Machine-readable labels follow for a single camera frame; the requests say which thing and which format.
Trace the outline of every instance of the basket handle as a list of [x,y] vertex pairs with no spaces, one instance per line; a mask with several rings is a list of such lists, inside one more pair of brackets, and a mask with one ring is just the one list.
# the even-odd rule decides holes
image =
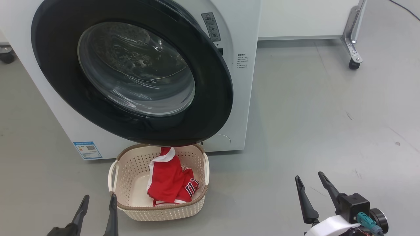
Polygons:
[[204,168],[206,169],[206,185],[209,184],[210,180],[210,165],[209,165],[209,159],[207,155],[204,153]]
[[[117,170],[115,171],[114,185],[112,185],[112,174],[114,173],[115,168],[117,168]],[[114,163],[112,163],[108,172],[108,190],[109,192],[112,192],[112,193],[115,192],[115,187],[117,185],[118,169],[119,169],[119,165],[118,165],[118,161],[116,160]]]

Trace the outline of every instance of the black caster wheel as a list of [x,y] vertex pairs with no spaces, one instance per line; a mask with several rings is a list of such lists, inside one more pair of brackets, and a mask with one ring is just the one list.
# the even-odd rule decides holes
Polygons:
[[350,59],[349,68],[352,70],[357,70],[360,67],[360,63],[353,61],[353,58]]
[[0,61],[2,61],[5,64],[10,64],[15,60],[15,57],[12,53],[3,53],[0,54]]

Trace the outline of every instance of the laundry basket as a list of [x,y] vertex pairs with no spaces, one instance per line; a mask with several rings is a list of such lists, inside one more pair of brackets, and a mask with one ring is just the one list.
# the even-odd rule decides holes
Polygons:
[[200,183],[191,202],[153,206],[147,195],[150,162],[160,155],[160,147],[138,144],[122,151],[108,173],[108,189],[117,195],[117,207],[139,221],[161,221],[186,218],[197,214],[204,204],[209,184],[209,162],[199,145],[175,147],[182,167],[190,167]]

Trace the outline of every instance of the red and white garment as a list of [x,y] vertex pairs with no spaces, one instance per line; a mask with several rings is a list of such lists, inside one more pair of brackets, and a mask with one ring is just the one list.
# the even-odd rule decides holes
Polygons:
[[200,188],[192,169],[182,169],[173,147],[162,147],[160,151],[160,155],[149,164],[147,194],[154,199],[153,206],[190,202]]

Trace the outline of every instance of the round glass door window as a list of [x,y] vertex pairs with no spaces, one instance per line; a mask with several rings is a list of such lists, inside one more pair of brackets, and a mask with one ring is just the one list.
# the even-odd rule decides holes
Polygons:
[[143,28],[104,22],[79,40],[79,63],[107,98],[134,113],[174,115],[195,94],[194,78],[178,51]]

